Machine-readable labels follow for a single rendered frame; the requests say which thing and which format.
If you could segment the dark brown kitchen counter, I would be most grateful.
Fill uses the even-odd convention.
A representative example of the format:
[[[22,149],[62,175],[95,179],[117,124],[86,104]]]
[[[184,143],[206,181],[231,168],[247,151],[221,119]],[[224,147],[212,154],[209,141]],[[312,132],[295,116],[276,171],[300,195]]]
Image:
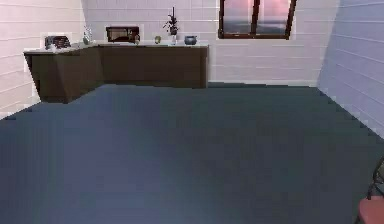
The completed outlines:
[[[104,84],[205,88],[209,46],[76,43],[24,52],[39,98],[68,104]]]

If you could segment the house plant in vase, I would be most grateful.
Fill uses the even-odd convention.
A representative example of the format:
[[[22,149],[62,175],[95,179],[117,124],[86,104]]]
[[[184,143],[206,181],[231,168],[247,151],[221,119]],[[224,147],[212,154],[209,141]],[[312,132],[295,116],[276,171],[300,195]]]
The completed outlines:
[[[167,32],[171,36],[171,44],[175,45],[177,43],[177,18],[175,15],[175,7],[172,7],[172,13],[168,15],[169,20],[164,24],[164,28],[167,29]]]

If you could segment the dark brown microwave oven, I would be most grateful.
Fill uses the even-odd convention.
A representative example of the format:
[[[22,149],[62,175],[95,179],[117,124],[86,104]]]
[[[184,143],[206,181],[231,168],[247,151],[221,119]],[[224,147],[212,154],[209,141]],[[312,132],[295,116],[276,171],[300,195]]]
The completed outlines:
[[[135,35],[139,34],[138,26],[110,26],[106,28],[109,42],[135,42]]]

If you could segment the dark framed window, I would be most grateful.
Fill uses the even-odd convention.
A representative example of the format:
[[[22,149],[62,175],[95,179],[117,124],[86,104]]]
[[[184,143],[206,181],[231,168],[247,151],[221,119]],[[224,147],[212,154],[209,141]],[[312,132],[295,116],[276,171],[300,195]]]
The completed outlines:
[[[219,0],[219,39],[289,40],[297,0]]]

